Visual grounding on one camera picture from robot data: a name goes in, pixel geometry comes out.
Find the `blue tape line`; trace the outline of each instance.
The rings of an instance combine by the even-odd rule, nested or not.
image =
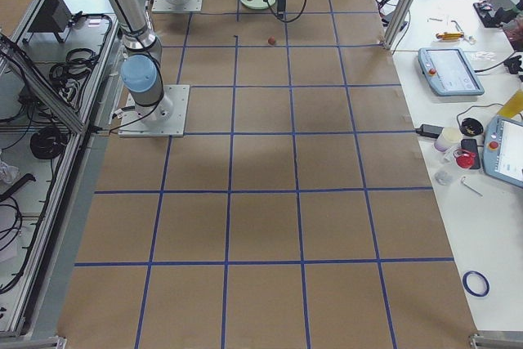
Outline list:
[[[233,168],[233,153],[235,151],[235,111],[236,111],[236,74],[238,73],[238,36],[235,36],[235,67],[233,71],[233,86],[232,86],[232,113],[230,116],[230,135],[229,144],[229,170],[227,180],[227,216],[226,216],[226,243],[224,255],[224,269],[223,269],[223,292],[221,304],[221,340],[220,348],[226,348],[226,334],[227,334],[227,294],[229,289],[229,247],[230,247],[230,197],[232,190],[232,168]]]
[[[454,262],[453,257],[398,257],[366,259],[311,259],[288,261],[152,261],[152,262],[76,262],[75,267],[119,267],[119,266],[286,266],[286,265],[354,265],[362,263],[417,263]]]
[[[482,280],[483,280],[483,283],[485,284],[485,290],[482,292],[482,293],[478,293],[478,292],[474,292],[470,286],[468,286],[468,277],[470,277],[471,275],[477,275],[478,277],[480,277]],[[472,296],[475,296],[477,298],[484,298],[487,294],[489,294],[490,292],[490,284],[489,284],[489,281],[487,280],[487,277],[485,277],[484,275],[482,275],[479,271],[467,271],[464,275],[463,275],[463,279],[462,279],[462,282],[463,282],[463,287],[465,288],[465,290],[470,293]]]
[[[140,347],[141,340],[141,329],[144,322],[145,307],[147,306],[147,296],[149,294],[149,283],[150,283],[150,274],[153,268],[154,260],[154,246],[156,245],[156,236],[158,234],[159,220],[162,212],[162,202],[163,202],[163,188],[165,187],[165,180],[167,177],[168,165],[169,165],[169,155],[171,154],[171,145],[172,145],[172,136],[169,137],[167,144],[167,151],[165,152],[165,160],[163,161],[163,174],[162,182],[160,183],[159,197],[158,197],[158,206],[156,208],[156,218],[154,219],[154,229],[153,229],[153,238],[150,242],[150,251],[149,251],[149,261],[147,263],[147,274],[145,275],[145,284],[144,292],[141,298],[140,306],[140,316],[138,318],[138,326],[136,327],[136,338],[134,348],[138,349]]]
[[[309,305],[307,300],[307,282],[305,271],[305,251],[303,245],[303,226],[302,226],[302,202],[300,199],[300,181],[298,177],[297,166],[297,144],[296,144],[296,119],[294,117],[294,99],[293,99],[293,73],[291,70],[291,56],[290,46],[288,45],[288,24],[285,24],[285,49],[287,52],[287,75],[288,75],[288,94],[289,104],[291,110],[291,127],[293,130],[293,164],[294,164],[294,179],[296,188],[296,207],[297,207],[297,230],[300,245],[300,269],[302,274],[302,298],[303,298],[303,321],[305,327],[305,341],[307,349],[311,349],[311,324],[309,322]]]
[[[355,192],[355,191],[423,191],[432,190],[431,186],[413,187],[347,187],[347,188],[319,188],[296,190],[107,190],[95,191],[95,195],[125,195],[125,194],[314,194],[325,192]]]
[[[329,8],[330,8],[330,11],[333,11],[332,0],[329,0]],[[334,26],[334,33],[336,34],[336,42],[339,44],[339,37],[337,36],[337,24],[336,24],[336,20],[334,17],[333,17],[333,26]],[[338,52],[338,56],[340,59],[340,65],[342,67],[342,76],[343,76],[343,82],[345,85],[345,94],[346,94],[349,114],[351,116],[352,130],[354,131],[356,155],[358,158],[358,164],[360,166],[361,181],[363,184],[365,203],[367,205],[367,211],[369,214],[369,224],[370,224],[370,230],[371,230],[372,237],[373,237],[374,252],[376,254],[376,259],[377,259],[378,274],[379,274],[379,279],[380,279],[380,283],[382,286],[383,306],[385,307],[385,312],[387,315],[387,323],[388,323],[388,327],[389,327],[389,333],[391,335],[392,347],[393,347],[393,349],[398,349],[397,342],[396,342],[396,332],[394,330],[394,324],[392,323],[391,307],[390,307],[390,303],[389,303],[388,295],[387,295],[387,286],[385,284],[385,276],[383,274],[382,262],[381,262],[380,254],[379,254],[378,237],[376,234],[376,229],[374,227],[373,213],[372,213],[372,209],[370,206],[369,188],[367,187],[367,181],[366,181],[365,170],[364,170],[364,165],[363,165],[363,157],[362,157],[361,150],[360,150],[360,141],[358,139],[358,135],[360,134],[360,132],[358,132],[358,128],[356,127],[356,124],[355,124],[354,110],[352,109],[351,95],[349,94],[350,86],[355,86],[355,85],[348,83],[341,46],[338,46],[337,52]]]

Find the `white table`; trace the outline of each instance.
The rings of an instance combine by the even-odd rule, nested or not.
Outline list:
[[[502,31],[483,28],[472,8],[476,1],[414,0],[411,6],[411,26],[393,58],[416,127],[422,123],[456,127],[456,114],[471,105],[503,103],[520,86],[517,76],[500,66],[480,74],[483,96],[439,97],[421,74],[417,61],[420,47],[461,47],[474,69],[494,65],[512,53]],[[476,44],[463,40],[437,42],[434,33],[440,30],[440,24],[451,20],[457,20],[467,35],[475,36]],[[485,58],[482,52],[488,52],[486,55],[492,59]],[[486,126],[498,108],[472,109],[460,119],[473,117]],[[419,144],[460,275],[475,270],[490,282],[490,293],[485,298],[467,294],[476,327],[523,331],[523,189],[488,177],[482,170],[467,173],[467,184],[480,191],[482,198],[459,181],[441,186],[434,180],[434,173],[443,165],[442,153],[434,149],[433,140],[420,137]]]

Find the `grid of blue tape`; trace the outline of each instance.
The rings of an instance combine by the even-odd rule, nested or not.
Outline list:
[[[337,43],[339,42],[338,35],[337,35],[337,28],[336,28],[336,22],[334,19],[335,14],[354,14],[353,11],[349,12],[334,12],[333,6],[331,3],[331,0],[329,0],[329,8],[330,11],[328,12],[306,12],[307,14],[328,14],[331,15],[333,19],[333,28],[334,28],[334,34],[336,37]],[[236,15],[236,20],[239,20],[241,18],[241,12],[238,7],[236,10],[236,13],[226,13],[230,15]],[[181,77],[181,70],[183,66],[183,60],[184,55],[187,47],[190,47],[187,45],[187,38],[188,33],[190,29],[190,22],[191,22],[192,16],[189,18],[189,22],[187,25],[187,31],[186,31],[186,37],[184,41],[183,46],[172,46],[172,47],[181,47],[182,53],[181,53],[181,63],[180,68],[178,71],[177,76],[177,83],[180,81]],[[289,49],[293,46],[290,46],[288,44],[288,31],[287,26],[285,26],[285,42],[286,42],[286,50],[287,50],[287,56],[288,56],[288,85],[275,85],[271,87],[281,87],[286,88],[289,90],[290,95],[290,107],[291,107],[291,124],[292,124],[292,131],[291,132],[235,132],[235,93],[236,89],[238,88],[249,88],[251,86],[243,85],[238,86],[236,84],[236,74],[237,74],[237,65],[238,65],[238,49],[242,47],[239,45],[238,37],[235,37],[235,45],[234,46],[216,46],[216,47],[233,47],[235,49],[235,71],[234,71],[234,82],[232,86],[232,115],[231,115],[231,132],[187,132],[186,135],[230,135],[230,162],[229,162],[229,174],[228,174],[228,187],[227,190],[165,190],[165,180],[167,176],[167,168],[168,168],[168,160],[169,155],[172,147],[172,138],[169,137],[168,141],[168,147],[167,152],[165,156],[165,161],[163,165],[163,176],[162,176],[162,182],[159,190],[106,190],[106,191],[97,191],[97,194],[104,194],[104,195],[110,195],[110,194],[158,194],[159,195],[159,201],[158,201],[158,207],[156,212],[156,218],[154,221],[154,232],[153,232],[153,239],[151,242],[150,247],[150,255],[149,260],[147,262],[78,262],[75,264],[77,267],[90,267],[90,266],[146,266],[147,272],[145,276],[145,285],[144,285],[144,291],[143,291],[143,297],[141,302],[141,310],[140,310],[140,318],[138,322],[138,327],[136,331],[136,341],[135,341],[135,349],[138,349],[140,346],[140,339],[141,339],[141,328],[143,324],[143,318],[145,314],[145,305],[147,303],[147,293],[149,289],[149,282],[150,282],[150,273],[153,266],[224,266],[224,277],[223,277],[223,300],[222,300],[222,319],[221,319],[221,349],[226,349],[226,307],[227,307],[227,289],[228,289],[228,274],[229,274],[229,266],[254,266],[254,265],[300,265],[301,266],[301,272],[302,272],[302,296],[303,296],[303,310],[304,310],[304,321],[305,321],[305,332],[306,332],[306,346],[308,349],[311,348],[311,336],[310,336],[310,325],[309,325],[309,319],[308,319],[308,306],[307,306],[307,294],[306,294],[306,266],[307,265],[314,265],[314,264],[354,264],[354,263],[376,263],[378,266],[378,273],[379,278],[381,282],[382,287],[382,295],[383,295],[383,304],[387,313],[387,321],[388,326],[390,330],[391,335],[391,342],[394,349],[397,349],[397,343],[396,343],[396,334],[394,330],[394,325],[392,323],[392,314],[391,314],[391,308],[388,301],[387,296],[387,287],[385,284],[385,279],[383,276],[382,271],[382,264],[384,263],[397,263],[397,262],[451,262],[454,259],[452,257],[420,257],[420,258],[381,258],[379,253],[379,247],[378,247],[378,239],[376,236],[376,230],[374,227],[373,222],[373,214],[372,209],[370,207],[370,201],[369,201],[369,192],[370,191],[377,191],[377,190],[431,190],[431,187],[427,186],[419,186],[419,187],[367,187],[366,180],[365,180],[365,173],[364,173],[364,167],[363,162],[361,158],[360,153],[360,145],[358,141],[358,136],[360,134],[365,133],[411,133],[413,130],[399,130],[399,131],[357,131],[357,128],[355,126],[355,120],[351,105],[351,98],[349,91],[351,87],[357,86],[357,87],[385,87],[385,86],[399,86],[398,84],[373,84],[373,85],[350,85],[347,83],[346,75],[345,75],[345,67],[343,66],[343,59],[342,59],[342,52],[341,49],[343,47],[373,47],[376,46],[375,44],[369,44],[369,45],[358,45],[358,46],[342,46],[342,45],[335,45],[335,46],[295,46],[295,47],[335,47],[338,50],[338,56],[340,61],[340,66],[342,68],[342,77],[343,77],[343,85],[322,85],[322,87],[344,87],[346,90],[346,98],[349,105],[349,111],[351,114],[351,122],[352,122],[352,129],[355,131],[351,132],[296,132],[295,124],[294,124],[294,112],[293,112],[293,89],[294,88],[307,88],[307,87],[315,87],[317,86],[303,86],[303,85],[293,85],[292,77],[291,77],[291,70],[290,70],[290,56],[289,56]],[[298,178],[298,172],[297,172],[297,146],[296,146],[296,135],[326,135],[326,134],[348,134],[348,135],[354,135],[355,138],[355,146],[356,146],[356,152],[357,157],[360,165],[360,173],[363,180],[363,187],[356,187],[356,188],[336,188],[336,189],[322,189],[322,190],[303,190],[300,188],[299,184],[299,178]],[[232,163],[233,163],[233,149],[234,149],[234,136],[236,135],[290,135],[293,139],[293,159],[294,159],[294,176],[295,176],[295,189],[294,190],[232,190]],[[369,224],[372,232],[373,237],[373,246],[374,246],[374,252],[376,254],[375,258],[369,258],[369,259],[332,259],[332,260],[306,260],[304,258],[304,252],[303,252],[303,232],[302,232],[302,217],[301,217],[301,204],[300,204],[300,195],[303,193],[321,193],[321,192],[344,192],[344,191],[363,191],[364,197],[367,205],[367,210],[369,214]],[[226,216],[226,246],[225,246],[225,255],[223,261],[200,261],[200,262],[155,262],[154,261],[154,246],[156,242],[156,236],[157,236],[157,230],[159,226],[159,217],[163,202],[163,195],[165,194],[191,194],[191,193],[201,193],[201,194],[227,194],[227,216]],[[230,198],[233,194],[248,194],[248,193],[271,193],[271,194],[278,194],[278,193],[294,193],[296,194],[297,199],[297,226],[298,226],[298,236],[299,236],[299,248],[300,248],[300,259],[299,260],[282,260],[282,261],[229,261],[229,238],[230,238]]]

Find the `screwdriver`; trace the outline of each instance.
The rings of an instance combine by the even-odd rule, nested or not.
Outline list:
[[[444,32],[444,33],[436,33],[436,38],[438,40],[458,40],[460,38],[463,38],[465,36],[464,32]]]

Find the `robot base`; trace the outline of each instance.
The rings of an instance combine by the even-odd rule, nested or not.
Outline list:
[[[136,122],[127,127],[120,128],[120,136],[183,136],[186,128],[187,105],[189,104],[189,85],[165,85],[165,94],[171,99],[172,114],[164,121]],[[126,106],[134,105],[134,100],[129,94]],[[125,112],[122,124],[138,120],[136,111]]]
[[[154,0],[152,12],[158,14],[181,14],[202,11],[203,0],[189,0],[183,4],[172,4],[167,0]]]

